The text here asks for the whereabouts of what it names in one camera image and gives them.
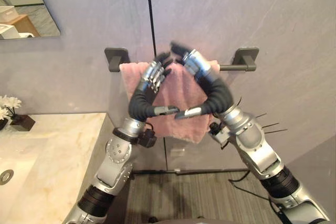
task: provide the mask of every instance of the sink drain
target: sink drain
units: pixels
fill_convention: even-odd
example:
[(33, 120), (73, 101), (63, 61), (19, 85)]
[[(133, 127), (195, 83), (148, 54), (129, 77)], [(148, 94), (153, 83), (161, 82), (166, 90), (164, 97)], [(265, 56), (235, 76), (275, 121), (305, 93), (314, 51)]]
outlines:
[(6, 170), (0, 174), (0, 186), (7, 184), (13, 178), (14, 171)]

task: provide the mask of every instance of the pink towel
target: pink towel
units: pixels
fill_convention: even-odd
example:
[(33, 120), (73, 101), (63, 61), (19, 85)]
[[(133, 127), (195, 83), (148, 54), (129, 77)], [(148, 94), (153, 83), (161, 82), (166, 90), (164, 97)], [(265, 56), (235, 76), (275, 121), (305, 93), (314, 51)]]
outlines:
[[(219, 72), (217, 61), (210, 61), (209, 63), (213, 69)], [(124, 63), (120, 65), (129, 99), (132, 97), (140, 77), (147, 66), (147, 62)], [(203, 90), (183, 66), (173, 63), (168, 68), (171, 68), (172, 72), (160, 85), (159, 93), (153, 105), (173, 105), (177, 106), (180, 110), (186, 110), (206, 100)], [(208, 131), (212, 117), (212, 115), (201, 115), (189, 119), (175, 120), (173, 114), (148, 118), (147, 122), (153, 124), (157, 137), (172, 136), (189, 142), (199, 143)]]

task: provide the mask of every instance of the white flower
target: white flower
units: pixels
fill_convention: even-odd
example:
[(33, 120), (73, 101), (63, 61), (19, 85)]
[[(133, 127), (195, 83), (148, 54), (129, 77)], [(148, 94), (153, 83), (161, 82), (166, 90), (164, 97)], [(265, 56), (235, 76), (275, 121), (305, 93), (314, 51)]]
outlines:
[(5, 101), (7, 100), (7, 96), (0, 96), (0, 109), (5, 106)]
[(21, 101), (16, 97), (7, 97), (6, 95), (2, 98), (3, 105), (9, 108), (21, 107)]
[(3, 120), (6, 115), (8, 115), (7, 109), (1, 109), (0, 108), (0, 120)]

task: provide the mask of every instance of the wall-mounted towel rack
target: wall-mounted towel rack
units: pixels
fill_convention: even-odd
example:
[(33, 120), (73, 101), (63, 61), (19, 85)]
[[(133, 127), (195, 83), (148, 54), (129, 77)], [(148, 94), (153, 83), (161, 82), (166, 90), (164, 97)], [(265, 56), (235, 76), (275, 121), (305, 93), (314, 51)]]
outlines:
[[(105, 48), (104, 50), (109, 63), (110, 72), (120, 72), (119, 65), (130, 63), (127, 49), (124, 48)], [(232, 61), (232, 65), (219, 65), (220, 71), (255, 71), (257, 65), (255, 60), (259, 53), (259, 48), (239, 48)]]

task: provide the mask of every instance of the potted flower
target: potted flower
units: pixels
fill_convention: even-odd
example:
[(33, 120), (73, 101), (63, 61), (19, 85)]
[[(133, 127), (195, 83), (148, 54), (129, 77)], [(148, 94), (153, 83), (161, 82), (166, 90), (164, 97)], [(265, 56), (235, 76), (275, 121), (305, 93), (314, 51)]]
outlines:
[(2, 130), (8, 122), (8, 119), (5, 117), (7, 115), (8, 115), (7, 109), (2, 109), (0, 106), (0, 130)]
[(7, 97), (6, 95), (4, 97), (0, 97), (0, 106), (3, 107), (2, 110), (7, 111), (6, 116), (9, 116), (12, 119), (10, 126), (16, 130), (30, 131), (30, 129), (33, 127), (35, 121), (30, 116), (16, 114), (15, 109), (21, 107), (21, 101), (16, 97)]

